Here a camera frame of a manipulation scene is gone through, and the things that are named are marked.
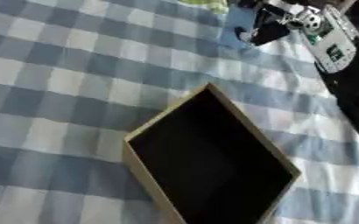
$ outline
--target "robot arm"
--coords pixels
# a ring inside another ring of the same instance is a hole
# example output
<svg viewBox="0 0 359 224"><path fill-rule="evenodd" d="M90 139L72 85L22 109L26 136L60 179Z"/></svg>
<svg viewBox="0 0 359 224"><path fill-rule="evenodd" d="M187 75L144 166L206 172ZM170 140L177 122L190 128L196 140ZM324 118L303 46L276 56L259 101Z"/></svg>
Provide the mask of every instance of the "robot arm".
<svg viewBox="0 0 359 224"><path fill-rule="evenodd" d="M322 24L320 10L303 4L280 0L241 1L238 5L256 12L256 22L251 31L237 27L236 36L260 46L288 35L290 30L303 29L306 33L315 33Z"/></svg>
<svg viewBox="0 0 359 224"><path fill-rule="evenodd" d="M240 40L260 46L299 30L320 77L359 134L359 32L351 22L330 5L318 10L293 1L241 4L254 9L258 19L252 31L235 28Z"/></svg>

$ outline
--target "tablecloth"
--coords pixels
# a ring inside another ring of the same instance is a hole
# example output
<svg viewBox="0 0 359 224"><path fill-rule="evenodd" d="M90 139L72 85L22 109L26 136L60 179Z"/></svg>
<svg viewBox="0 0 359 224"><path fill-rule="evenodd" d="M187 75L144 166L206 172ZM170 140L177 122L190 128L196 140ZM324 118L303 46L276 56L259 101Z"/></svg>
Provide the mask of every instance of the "tablecloth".
<svg viewBox="0 0 359 224"><path fill-rule="evenodd" d="M359 223L359 136L298 33L238 51L223 24L169 0L0 0L0 224L164 223L122 139L208 81L302 171L270 223Z"/></svg>

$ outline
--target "green object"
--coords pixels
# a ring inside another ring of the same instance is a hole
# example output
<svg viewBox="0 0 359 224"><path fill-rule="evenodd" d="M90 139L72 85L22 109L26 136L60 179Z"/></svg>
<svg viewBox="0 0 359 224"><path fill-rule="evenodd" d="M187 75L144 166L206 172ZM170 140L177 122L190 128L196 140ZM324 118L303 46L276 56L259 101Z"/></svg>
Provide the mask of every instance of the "green object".
<svg viewBox="0 0 359 224"><path fill-rule="evenodd" d="M184 4L203 6L216 14L226 14L229 10L226 0L179 0Z"/></svg>

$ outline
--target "box rim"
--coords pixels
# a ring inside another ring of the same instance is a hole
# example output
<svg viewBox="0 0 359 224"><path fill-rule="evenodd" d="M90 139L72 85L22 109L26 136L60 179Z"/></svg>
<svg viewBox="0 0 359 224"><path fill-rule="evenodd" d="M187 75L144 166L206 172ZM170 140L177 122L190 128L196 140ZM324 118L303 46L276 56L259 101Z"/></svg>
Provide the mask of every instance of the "box rim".
<svg viewBox="0 0 359 224"><path fill-rule="evenodd" d="M210 90L210 92L216 97L216 99L223 105L225 109L227 109L235 118L240 122L246 129L250 131L250 133L253 134L253 136L267 149L270 154L272 154L273 157L275 157L280 164L282 164L285 169L292 174L291 180L285 185L283 190L278 194L275 200L273 200L270 205L265 209L265 212L259 217L257 223L265 221L271 213L276 209L276 206L278 205L279 201L282 199L282 197L288 192L288 190L292 187L294 182L298 179L299 175L301 174L300 170L292 163L290 159L286 157L286 155L278 148L276 147L271 140L269 140L260 130L259 128L213 83L208 82L207 84L196 88L194 91L192 91L190 94L186 95L185 97L181 97L178 100L176 100L174 103L172 103L167 109L153 117L151 120L140 126L139 128L133 130L124 138L124 143L127 145L129 150L131 150L132 156L134 156L137 161L142 165L142 169L144 169L153 180L153 184L155 187L158 188L159 193L162 194L162 196L165 198L166 202L169 202L169 204L172 206L172 208L175 210L175 213L180 217L180 221L183 223L186 223L180 212L177 210L175 205L171 202L171 200L167 197L163 189L160 187L158 182L156 182L155 178L152 176L152 174L149 172L141 158L138 156L138 154L134 151L133 147L130 145L130 141L140 135L142 132L148 130L152 125L154 125L159 120L163 119L170 113L172 113L175 109L182 106L184 103L186 103L188 100L194 98L196 95L201 93L204 90Z"/></svg>

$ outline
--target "cardboard box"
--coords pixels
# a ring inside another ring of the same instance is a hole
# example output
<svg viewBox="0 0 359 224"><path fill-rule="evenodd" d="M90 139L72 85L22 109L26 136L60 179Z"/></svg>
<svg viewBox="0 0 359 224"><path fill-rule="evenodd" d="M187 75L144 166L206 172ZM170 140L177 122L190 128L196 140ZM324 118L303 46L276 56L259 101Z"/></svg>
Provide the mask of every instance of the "cardboard box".
<svg viewBox="0 0 359 224"><path fill-rule="evenodd" d="M213 84L131 132L123 160L172 224L260 223L299 176Z"/></svg>

